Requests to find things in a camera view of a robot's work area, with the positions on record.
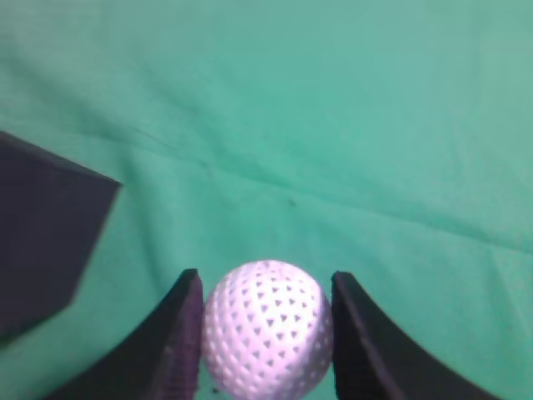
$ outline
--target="green fabric backdrop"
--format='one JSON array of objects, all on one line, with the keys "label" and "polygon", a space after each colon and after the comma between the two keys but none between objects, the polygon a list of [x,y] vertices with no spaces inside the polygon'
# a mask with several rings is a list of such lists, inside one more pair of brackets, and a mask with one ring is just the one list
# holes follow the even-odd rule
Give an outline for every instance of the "green fabric backdrop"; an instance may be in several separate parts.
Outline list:
[{"label": "green fabric backdrop", "polygon": [[183,268],[208,292],[280,258],[533,399],[532,71],[527,0],[0,0],[0,128],[124,183],[76,302],[0,347],[0,398],[82,371]]}]

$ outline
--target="black foam block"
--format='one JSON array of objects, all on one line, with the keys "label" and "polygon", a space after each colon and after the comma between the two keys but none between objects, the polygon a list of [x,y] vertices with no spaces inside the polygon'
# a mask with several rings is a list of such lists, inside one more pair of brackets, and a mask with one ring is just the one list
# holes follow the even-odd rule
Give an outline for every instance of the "black foam block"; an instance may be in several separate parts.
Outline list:
[{"label": "black foam block", "polygon": [[70,303],[119,187],[0,132],[0,337]]}]

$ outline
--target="ball dimple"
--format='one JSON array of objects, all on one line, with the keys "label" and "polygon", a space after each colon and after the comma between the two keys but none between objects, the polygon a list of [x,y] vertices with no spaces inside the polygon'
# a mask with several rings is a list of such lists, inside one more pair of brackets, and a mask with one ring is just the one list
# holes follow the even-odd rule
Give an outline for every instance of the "ball dimple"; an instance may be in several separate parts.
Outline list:
[{"label": "ball dimple", "polygon": [[207,300],[207,370],[236,400],[303,397],[329,368],[332,344],[327,297],[309,274],[286,262],[244,264]]}]

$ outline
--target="dimpled ball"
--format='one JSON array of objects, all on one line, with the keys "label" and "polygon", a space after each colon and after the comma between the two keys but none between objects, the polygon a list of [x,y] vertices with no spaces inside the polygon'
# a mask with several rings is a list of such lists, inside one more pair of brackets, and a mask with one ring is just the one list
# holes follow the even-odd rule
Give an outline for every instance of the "dimpled ball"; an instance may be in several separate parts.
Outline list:
[{"label": "dimpled ball", "polygon": [[202,355],[235,400],[297,400],[331,363],[331,307],[308,273],[286,262],[230,271],[207,300]]}]

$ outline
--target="green background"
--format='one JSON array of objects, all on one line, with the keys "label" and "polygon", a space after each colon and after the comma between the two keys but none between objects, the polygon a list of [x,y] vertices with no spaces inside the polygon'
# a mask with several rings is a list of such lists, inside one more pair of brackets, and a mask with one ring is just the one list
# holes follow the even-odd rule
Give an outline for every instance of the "green background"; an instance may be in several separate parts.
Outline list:
[{"label": "green background", "polygon": [[209,292],[278,258],[533,399],[532,71],[526,0],[0,0],[0,128],[124,184],[75,303],[0,347],[0,398],[95,362],[182,269]]}]

